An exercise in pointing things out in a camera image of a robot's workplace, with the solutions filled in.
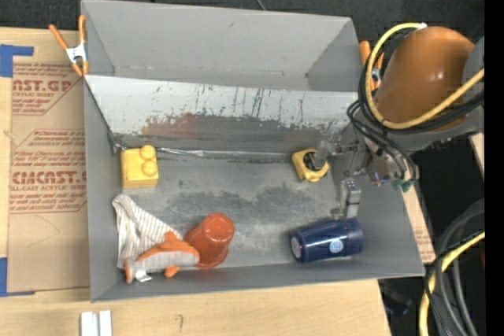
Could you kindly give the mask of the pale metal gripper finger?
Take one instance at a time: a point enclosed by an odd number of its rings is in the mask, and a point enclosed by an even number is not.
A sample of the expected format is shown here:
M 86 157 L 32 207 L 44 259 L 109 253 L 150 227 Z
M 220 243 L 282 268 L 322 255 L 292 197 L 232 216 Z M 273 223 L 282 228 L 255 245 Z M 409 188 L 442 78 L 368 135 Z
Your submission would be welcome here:
M 355 144 L 344 145 L 341 142 L 319 142 L 314 152 L 314 165 L 322 167 L 333 157 L 341 157 L 357 151 Z
M 331 210 L 335 220 L 351 219 L 358 216 L 361 188 L 353 179 L 343 179 L 336 198 L 336 206 Z

